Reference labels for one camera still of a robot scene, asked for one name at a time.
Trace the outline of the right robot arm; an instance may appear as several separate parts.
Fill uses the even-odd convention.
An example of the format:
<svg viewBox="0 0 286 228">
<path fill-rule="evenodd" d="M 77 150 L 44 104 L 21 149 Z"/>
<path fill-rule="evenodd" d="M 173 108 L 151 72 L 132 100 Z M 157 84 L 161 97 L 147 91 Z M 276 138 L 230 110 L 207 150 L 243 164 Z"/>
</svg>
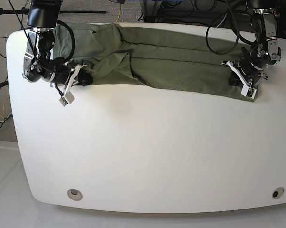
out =
<svg viewBox="0 0 286 228">
<path fill-rule="evenodd" d="M 61 0 L 33 0 L 28 12 L 28 25 L 32 27 L 26 33 L 27 50 L 24 55 L 23 77 L 29 82 L 42 79 L 49 82 L 64 96 L 74 85 L 88 86 L 93 78 L 81 70 L 86 64 L 69 66 L 74 55 L 76 41 L 71 28 L 58 19 Z M 71 38 L 71 51 L 67 57 L 51 59 L 50 51 L 55 44 L 53 28 L 63 26 Z"/>
</svg>

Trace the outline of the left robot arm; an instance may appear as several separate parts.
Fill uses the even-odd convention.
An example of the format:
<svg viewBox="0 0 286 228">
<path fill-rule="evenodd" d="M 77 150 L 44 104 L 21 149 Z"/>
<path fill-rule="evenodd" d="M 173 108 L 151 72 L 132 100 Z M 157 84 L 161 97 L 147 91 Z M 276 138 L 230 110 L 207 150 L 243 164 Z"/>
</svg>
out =
<svg viewBox="0 0 286 228">
<path fill-rule="evenodd" d="M 224 61 L 223 65 L 232 70 L 229 84 L 243 84 L 241 94 L 254 98 L 259 84 L 267 80 L 264 70 L 281 60 L 281 49 L 276 36 L 276 0 L 247 0 L 246 6 L 253 10 L 250 20 L 255 31 L 255 41 L 250 50 L 242 48 L 241 61 Z"/>
</svg>

